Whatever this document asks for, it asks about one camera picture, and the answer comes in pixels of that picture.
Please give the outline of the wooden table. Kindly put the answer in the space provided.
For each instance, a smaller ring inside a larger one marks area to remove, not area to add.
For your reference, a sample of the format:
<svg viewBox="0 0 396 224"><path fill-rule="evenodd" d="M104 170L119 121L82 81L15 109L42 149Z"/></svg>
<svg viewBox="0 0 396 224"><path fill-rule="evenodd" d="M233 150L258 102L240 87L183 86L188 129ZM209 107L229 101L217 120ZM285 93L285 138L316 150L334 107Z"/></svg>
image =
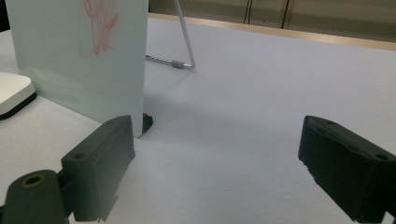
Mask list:
<svg viewBox="0 0 396 224"><path fill-rule="evenodd" d="M237 32L242 32L244 34L282 36L287 38L304 39L327 44L396 51L396 42L362 39L339 35L324 35L302 31L284 30L272 27L233 23L227 21L212 21L198 18L186 18L185 21L187 22L189 29L193 32L194 37L198 36L198 29L205 29L206 35L209 35L211 31L227 31L233 34L236 34Z"/></svg>

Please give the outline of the pale green glass writing board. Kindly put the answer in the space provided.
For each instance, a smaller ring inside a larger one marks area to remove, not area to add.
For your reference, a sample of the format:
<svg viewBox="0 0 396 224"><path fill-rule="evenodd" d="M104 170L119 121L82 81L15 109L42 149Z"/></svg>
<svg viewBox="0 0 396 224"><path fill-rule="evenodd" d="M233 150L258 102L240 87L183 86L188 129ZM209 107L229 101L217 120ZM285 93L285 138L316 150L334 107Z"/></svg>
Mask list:
<svg viewBox="0 0 396 224"><path fill-rule="evenodd" d="M143 132L149 0L5 0L20 74L88 118Z"/></svg>

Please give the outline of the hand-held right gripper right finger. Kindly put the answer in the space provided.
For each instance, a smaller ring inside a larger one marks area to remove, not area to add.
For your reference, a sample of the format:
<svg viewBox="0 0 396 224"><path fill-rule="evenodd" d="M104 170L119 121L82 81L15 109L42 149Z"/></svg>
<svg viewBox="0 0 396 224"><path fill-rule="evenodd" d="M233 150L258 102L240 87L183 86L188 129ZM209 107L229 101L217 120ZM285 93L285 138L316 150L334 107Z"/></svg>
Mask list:
<svg viewBox="0 0 396 224"><path fill-rule="evenodd" d="M396 156L331 120L304 118L298 158L354 221L396 222Z"/></svg>

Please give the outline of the white table mat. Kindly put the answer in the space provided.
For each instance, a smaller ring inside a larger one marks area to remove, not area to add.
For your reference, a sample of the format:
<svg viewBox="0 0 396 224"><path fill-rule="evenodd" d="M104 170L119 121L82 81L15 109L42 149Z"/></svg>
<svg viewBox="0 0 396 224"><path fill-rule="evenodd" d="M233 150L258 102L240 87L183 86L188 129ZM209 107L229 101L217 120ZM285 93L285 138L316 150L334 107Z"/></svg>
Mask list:
<svg viewBox="0 0 396 224"><path fill-rule="evenodd" d="M153 126L108 220L92 224L354 224L299 161L303 120L396 154L396 48L199 23L189 33L194 70L147 64Z"/></svg>

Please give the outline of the small red black object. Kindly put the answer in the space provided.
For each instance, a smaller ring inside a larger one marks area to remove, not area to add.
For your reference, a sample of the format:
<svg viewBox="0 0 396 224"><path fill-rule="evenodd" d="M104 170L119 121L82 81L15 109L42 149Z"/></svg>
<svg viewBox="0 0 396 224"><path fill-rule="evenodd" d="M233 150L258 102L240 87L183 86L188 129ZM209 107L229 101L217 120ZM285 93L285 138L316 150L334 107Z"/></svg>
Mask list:
<svg viewBox="0 0 396 224"><path fill-rule="evenodd" d="M148 115L147 113L143 114L143 126L142 133L146 133L153 124L153 117Z"/></svg>

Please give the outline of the white board eraser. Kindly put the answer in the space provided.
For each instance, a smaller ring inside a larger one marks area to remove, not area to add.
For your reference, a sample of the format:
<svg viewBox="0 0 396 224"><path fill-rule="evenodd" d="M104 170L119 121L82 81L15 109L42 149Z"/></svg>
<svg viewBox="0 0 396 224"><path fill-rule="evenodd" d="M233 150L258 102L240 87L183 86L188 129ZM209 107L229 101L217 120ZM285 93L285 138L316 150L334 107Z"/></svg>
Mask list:
<svg viewBox="0 0 396 224"><path fill-rule="evenodd" d="M0 72L0 120L14 116L36 97L29 77Z"/></svg>

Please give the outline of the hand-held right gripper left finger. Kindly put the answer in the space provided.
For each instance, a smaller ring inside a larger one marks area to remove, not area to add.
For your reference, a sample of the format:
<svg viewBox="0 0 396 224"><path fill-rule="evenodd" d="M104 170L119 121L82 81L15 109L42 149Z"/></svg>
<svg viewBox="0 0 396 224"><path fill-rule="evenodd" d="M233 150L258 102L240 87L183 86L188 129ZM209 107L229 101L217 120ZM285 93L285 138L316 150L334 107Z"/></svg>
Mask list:
<svg viewBox="0 0 396 224"><path fill-rule="evenodd" d="M62 159L67 210L77 221L107 219L135 157L129 115L103 123Z"/></svg>

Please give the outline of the metal stand leg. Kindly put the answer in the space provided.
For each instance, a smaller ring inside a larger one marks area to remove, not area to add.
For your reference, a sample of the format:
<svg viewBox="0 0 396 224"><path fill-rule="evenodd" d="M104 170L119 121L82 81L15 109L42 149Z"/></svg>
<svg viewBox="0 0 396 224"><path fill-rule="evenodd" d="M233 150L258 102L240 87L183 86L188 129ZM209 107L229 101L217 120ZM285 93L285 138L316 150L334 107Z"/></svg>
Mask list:
<svg viewBox="0 0 396 224"><path fill-rule="evenodd" d="M174 1L176 11L177 11L177 16L178 16L178 20L180 22L183 37L184 37L184 40L186 43L187 51L189 53L190 63L184 63L184 62L178 61L178 60L168 60L165 58L155 57L155 56L151 56L151 55L147 55L146 60L149 62L153 62L153 63L167 65L167 66L170 66L170 67L173 67L176 69L193 70L195 68L196 63L195 63L195 59L194 59L193 52L192 52L191 41L190 41L190 37L188 34L187 25L186 25L186 22L184 19L184 15L183 15L179 0L173 0L173 1Z"/></svg>

